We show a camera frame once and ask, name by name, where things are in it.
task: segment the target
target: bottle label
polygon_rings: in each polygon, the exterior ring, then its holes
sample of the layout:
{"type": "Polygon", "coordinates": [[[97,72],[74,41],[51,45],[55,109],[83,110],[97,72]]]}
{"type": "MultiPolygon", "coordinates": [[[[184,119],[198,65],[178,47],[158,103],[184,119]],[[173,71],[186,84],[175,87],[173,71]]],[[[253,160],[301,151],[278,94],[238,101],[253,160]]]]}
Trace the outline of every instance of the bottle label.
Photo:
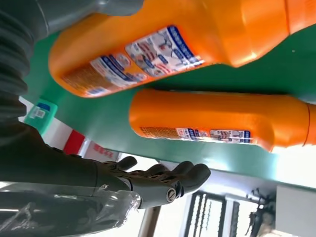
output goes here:
{"type": "Polygon", "coordinates": [[[219,143],[251,143],[247,130],[201,130],[193,128],[141,127],[149,138],[219,143]]]}
{"type": "Polygon", "coordinates": [[[91,97],[106,95],[203,64],[174,25],[100,56],[63,80],[91,97]]]}

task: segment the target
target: bottle cap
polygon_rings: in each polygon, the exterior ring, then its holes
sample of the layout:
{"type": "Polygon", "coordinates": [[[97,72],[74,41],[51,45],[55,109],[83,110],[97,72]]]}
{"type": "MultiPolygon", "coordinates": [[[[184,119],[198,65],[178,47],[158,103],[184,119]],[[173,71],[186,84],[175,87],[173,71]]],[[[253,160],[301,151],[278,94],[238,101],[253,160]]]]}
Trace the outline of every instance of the bottle cap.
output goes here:
{"type": "Polygon", "coordinates": [[[316,105],[307,104],[309,112],[308,133],[305,145],[316,145],[316,105]]]}

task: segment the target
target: green surface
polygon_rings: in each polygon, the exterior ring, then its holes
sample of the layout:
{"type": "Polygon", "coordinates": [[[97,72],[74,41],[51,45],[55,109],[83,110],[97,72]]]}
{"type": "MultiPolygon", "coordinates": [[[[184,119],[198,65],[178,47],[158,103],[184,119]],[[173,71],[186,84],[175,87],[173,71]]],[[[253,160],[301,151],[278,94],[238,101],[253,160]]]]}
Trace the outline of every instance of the green surface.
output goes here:
{"type": "MultiPolygon", "coordinates": [[[[58,105],[57,118],[102,146],[169,161],[203,162],[210,168],[316,188],[308,149],[268,154],[251,145],[228,145],[138,137],[128,124],[128,108],[137,88],[98,99],[72,95],[56,84],[48,70],[53,35],[36,45],[25,96],[58,105]]],[[[316,26],[294,34],[256,62],[238,69],[210,66],[147,84],[180,90],[292,94],[316,103],[316,26]]]]}

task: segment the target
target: orange bottle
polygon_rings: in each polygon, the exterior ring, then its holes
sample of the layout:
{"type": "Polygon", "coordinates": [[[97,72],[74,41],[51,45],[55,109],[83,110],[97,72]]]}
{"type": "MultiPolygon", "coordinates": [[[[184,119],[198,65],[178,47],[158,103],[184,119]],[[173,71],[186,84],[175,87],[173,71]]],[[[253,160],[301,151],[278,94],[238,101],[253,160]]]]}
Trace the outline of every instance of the orange bottle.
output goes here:
{"type": "Polygon", "coordinates": [[[213,64],[240,67],[316,22],[316,0],[145,0],[133,16],[95,14],[53,46],[57,83],[99,97],[213,64]]]}
{"type": "Polygon", "coordinates": [[[254,144],[316,145],[316,105],[287,95],[171,92],[143,89],[130,126],[146,138],[254,144]]]}

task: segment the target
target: robotic hand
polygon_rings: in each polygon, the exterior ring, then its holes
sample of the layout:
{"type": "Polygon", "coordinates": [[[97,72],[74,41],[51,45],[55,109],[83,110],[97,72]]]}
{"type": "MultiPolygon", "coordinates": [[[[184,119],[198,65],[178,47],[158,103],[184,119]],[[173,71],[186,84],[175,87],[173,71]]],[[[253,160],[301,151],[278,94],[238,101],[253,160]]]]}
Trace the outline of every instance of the robotic hand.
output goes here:
{"type": "Polygon", "coordinates": [[[106,166],[109,174],[124,182],[129,190],[140,194],[142,200],[140,208],[168,204],[185,194],[195,192],[210,175],[206,165],[193,165],[189,161],[184,161],[172,171],[161,164],[154,165],[146,171],[124,171],[135,164],[135,158],[126,157],[118,163],[107,162],[103,165],[106,166]]]}

